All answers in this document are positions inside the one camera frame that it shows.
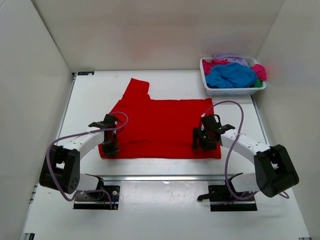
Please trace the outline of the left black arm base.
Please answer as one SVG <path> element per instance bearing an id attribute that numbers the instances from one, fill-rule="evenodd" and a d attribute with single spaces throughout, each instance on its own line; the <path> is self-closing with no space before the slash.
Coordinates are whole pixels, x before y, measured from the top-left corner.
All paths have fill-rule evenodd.
<path id="1" fill-rule="evenodd" d="M 108 192 L 109 196 L 103 191 L 90 193 L 77 193 L 73 202 L 74 210 L 110 210 L 119 209 L 121 184 L 119 181 L 107 181 L 99 177 L 98 190 Z"/>

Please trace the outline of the red t shirt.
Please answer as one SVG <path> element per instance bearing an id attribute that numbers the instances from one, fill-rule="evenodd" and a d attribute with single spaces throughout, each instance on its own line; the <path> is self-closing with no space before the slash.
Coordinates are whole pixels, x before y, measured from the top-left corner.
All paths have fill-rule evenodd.
<path id="1" fill-rule="evenodd" d="M 206 99 L 151 99 L 149 82 L 132 78 L 111 110 L 127 124 L 117 133 L 115 159 L 220 159 L 221 149 L 193 150 L 193 129 L 213 105 Z"/>

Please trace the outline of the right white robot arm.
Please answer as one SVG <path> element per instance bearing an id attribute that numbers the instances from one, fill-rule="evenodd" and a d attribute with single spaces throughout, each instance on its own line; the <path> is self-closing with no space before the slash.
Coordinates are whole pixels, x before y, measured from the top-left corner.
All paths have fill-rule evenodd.
<path id="1" fill-rule="evenodd" d="M 202 115 L 198 127 L 192 130 L 193 150 L 228 148 L 227 156 L 236 152 L 254 165 L 253 173 L 225 176 L 220 194 L 229 200 L 242 200 L 247 192 L 263 193 L 272 198 L 296 186 L 300 179 L 287 149 L 280 144 L 269 146 L 241 134 L 230 124 L 222 125 L 216 114 Z"/>

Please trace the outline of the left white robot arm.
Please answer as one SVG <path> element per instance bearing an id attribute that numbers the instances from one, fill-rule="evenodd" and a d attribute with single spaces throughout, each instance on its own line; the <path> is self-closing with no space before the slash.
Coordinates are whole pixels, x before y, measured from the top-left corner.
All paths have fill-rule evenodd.
<path id="1" fill-rule="evenodd" d="M 89 194 L 93 199 L 101 198 L 105 192 L 102 178 L 80 173 L 80 163 L 95 147 L 99 147 L 103 157 L 117 156 L 117 125 L 120 122 L 114 114 L 106 114 L 102 121 L 90 123 L 88 131 L 71 136 L 67 144 L 49 147 L 39 184 L 60 191 L 64 197 L 80 192 Z"/>

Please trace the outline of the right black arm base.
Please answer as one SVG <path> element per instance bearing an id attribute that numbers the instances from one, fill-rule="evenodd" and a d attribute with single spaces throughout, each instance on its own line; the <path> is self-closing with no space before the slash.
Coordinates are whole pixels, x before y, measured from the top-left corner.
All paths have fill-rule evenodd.
<path id="1" fill-rule="evenodd" d="M 239 200 L 231 195 L 224 175 L 201 175 L 201 181 L 206 182 L 205 192 L 196 201 L 209 203 L 211 212 L 255 212 L 258 210 L 254 197 Z"/>

